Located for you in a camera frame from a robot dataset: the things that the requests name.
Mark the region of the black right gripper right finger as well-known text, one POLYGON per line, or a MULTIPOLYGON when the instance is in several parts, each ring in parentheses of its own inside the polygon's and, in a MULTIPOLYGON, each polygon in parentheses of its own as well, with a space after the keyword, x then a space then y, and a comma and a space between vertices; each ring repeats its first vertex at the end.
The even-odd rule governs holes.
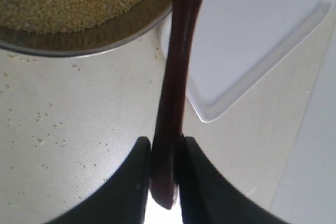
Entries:
POLYGON ((237 190, 186 137, 180 158, 180 203, 184 223, 283 223, 237 190))

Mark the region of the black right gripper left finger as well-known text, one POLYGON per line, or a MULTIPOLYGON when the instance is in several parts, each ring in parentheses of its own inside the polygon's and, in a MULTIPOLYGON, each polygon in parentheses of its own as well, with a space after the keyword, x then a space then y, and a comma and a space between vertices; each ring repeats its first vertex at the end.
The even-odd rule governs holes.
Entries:
POLYGON ((144 223, 151 146, 139 137, 131 152, 96 192, 50 223, 144 223))

